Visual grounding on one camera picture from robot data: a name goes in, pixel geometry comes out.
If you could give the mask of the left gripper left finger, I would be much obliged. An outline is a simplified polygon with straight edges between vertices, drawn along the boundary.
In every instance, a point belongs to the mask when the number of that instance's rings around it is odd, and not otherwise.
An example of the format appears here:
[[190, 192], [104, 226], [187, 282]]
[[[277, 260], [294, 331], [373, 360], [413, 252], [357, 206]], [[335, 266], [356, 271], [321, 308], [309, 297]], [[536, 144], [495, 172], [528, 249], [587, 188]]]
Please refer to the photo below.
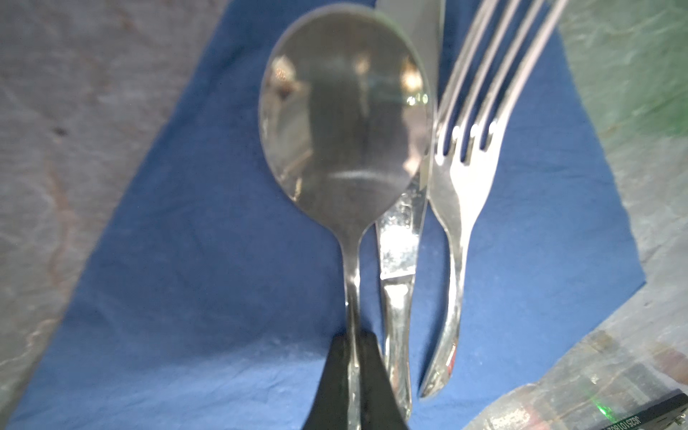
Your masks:
[[344, 430], [349, 412], [349, 344], [344, 333], [333, 338], [324, 371], [303, 430]]

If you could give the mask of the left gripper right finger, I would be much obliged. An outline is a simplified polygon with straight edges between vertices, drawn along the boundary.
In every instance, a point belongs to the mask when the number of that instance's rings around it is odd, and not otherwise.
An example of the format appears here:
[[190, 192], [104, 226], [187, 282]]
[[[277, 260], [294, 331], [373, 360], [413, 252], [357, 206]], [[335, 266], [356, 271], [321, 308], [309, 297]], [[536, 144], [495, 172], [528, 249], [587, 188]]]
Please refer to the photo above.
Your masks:
[[362, 428], [408, 430], [390, 384], [376, 335], [363, 331], [360, 337]]

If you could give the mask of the blue paper napkin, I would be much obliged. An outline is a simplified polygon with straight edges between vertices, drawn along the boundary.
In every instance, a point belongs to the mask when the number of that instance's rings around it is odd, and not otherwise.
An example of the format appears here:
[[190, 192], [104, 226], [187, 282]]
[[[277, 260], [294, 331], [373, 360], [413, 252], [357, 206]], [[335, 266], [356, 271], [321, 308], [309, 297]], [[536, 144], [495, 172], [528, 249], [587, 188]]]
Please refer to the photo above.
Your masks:
[[[339, 246], [274, 181], [263, 70], [315, 1], [229, 4], [86, 264], [12, 429], [299, 429], [345, 326]], [[553, 36], [473, 231], [453, 375], [413, 429], [462, 429], [539, 380], [645, 281]]]

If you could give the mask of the silver knife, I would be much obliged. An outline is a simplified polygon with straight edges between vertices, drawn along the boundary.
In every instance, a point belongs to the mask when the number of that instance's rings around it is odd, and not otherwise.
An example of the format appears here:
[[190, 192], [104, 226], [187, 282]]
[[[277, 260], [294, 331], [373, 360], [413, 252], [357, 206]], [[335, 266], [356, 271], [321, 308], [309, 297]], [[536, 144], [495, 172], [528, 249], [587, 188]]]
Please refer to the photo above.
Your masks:
[[[378, 1], [410, 37], [419, 51], [431, 84], [430, 95], [439, 103], [438, 78], [442, 55], [445, 2]], [[419, 247], [426, 216], [426, 190], [432, 170], [426, 152], [419, 172], [401, 198], [376, 222], [380, 289], [383, 307], [383, 361], [401, 417], [412, 412], [410, 379], [410, 317]]]

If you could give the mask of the silver fork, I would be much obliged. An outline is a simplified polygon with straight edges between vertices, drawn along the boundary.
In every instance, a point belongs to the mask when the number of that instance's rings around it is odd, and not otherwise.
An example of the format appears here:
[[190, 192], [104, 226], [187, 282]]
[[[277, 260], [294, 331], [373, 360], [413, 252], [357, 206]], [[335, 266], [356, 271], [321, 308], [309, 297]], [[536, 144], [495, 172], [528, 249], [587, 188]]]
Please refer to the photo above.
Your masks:
[[451, 266], [444, 324], [421, 383], [419, 395], [422, 398], [437, 395], [448, 385], [453, 374], [471, 233], [494, 183], [512, 111], [567, 3], [552, 3], [539, 30], [534, 33], [532, 43], [526, 46], [524, 41], [532, 33], [532, 26], [544, 5], [541, 1], [531, 2], [496, 74], [490, 80], [486, 95], [481, 96], [479, 93], [487, 80], [489, 68], [519, 5], [517, 1], [507, 2], [480, 59], [469, 92], [461, 100], [460, 90], [497, 8], [495, 1], [481, 2], [438, 109], [428, 197], [435, 218], [446, 234]]

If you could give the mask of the silver spoon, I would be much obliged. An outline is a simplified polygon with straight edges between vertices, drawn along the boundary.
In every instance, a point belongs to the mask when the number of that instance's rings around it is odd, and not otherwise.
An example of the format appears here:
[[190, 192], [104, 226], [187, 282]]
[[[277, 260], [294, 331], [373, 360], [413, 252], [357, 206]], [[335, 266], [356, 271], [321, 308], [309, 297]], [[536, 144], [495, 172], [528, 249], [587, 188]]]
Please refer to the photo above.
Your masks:
[[303, 15], [265, 69], [264, 157], [285, 195], [340, 244], [349, 429], [363, 424], [360, 243], [419, 172], [434, 116], [419, 52], [394, 20], [365, 5], [336, 3]]

